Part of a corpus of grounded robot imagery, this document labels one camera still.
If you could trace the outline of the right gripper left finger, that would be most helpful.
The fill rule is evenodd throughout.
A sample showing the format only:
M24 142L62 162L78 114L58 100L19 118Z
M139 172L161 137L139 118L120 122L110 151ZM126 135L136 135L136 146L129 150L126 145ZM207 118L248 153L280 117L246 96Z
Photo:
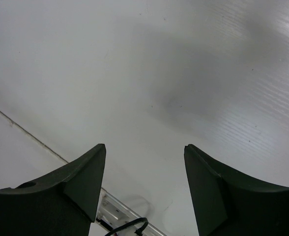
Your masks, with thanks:
M106 147L16 188L0 189L0 236L87 236L96 219Z

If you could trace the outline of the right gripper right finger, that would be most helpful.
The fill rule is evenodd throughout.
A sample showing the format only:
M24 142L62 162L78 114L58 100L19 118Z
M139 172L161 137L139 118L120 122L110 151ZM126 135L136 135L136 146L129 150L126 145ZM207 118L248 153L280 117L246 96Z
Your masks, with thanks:
M196 146L184 149L201 236L289 236L289 187L251 177Z

